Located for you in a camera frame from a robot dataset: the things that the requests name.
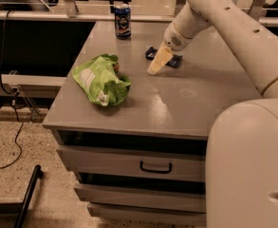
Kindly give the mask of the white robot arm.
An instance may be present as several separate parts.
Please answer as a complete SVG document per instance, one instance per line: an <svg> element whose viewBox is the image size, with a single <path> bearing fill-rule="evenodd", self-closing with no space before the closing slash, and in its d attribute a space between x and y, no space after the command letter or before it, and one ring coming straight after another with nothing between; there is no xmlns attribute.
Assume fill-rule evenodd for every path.
<svg viewBox="0 0 278 228"><path fill-rule="evenodd" d="M164 33L151 75L214 26L261 97L215 120L206 153L207 228L278 228L278 37L236 0L186 0Z"/></svg>

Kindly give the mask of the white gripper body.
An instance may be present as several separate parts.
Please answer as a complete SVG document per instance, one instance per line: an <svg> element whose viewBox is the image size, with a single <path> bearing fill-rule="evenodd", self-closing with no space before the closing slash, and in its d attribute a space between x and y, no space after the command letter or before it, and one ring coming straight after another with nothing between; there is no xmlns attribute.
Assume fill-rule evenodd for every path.
<svg viewBox="0 0 278 228"><path fill-rule="evenodd" d="M173 51L184 50L191 39L183 37L177 30L174 23L171 23L164 32L163 43Z"/></svg>

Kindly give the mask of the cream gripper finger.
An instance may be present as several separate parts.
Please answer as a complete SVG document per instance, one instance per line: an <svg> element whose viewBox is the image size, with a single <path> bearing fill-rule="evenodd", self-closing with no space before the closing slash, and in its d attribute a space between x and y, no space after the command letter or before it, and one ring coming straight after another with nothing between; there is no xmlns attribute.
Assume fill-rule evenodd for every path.
<svg viewBox="0 0 278 228"><path fill-rule="evenodd" d="M172 50L167 46L161 47L148 67L147 72L150 75L156 75L172 58Z"/></svg>

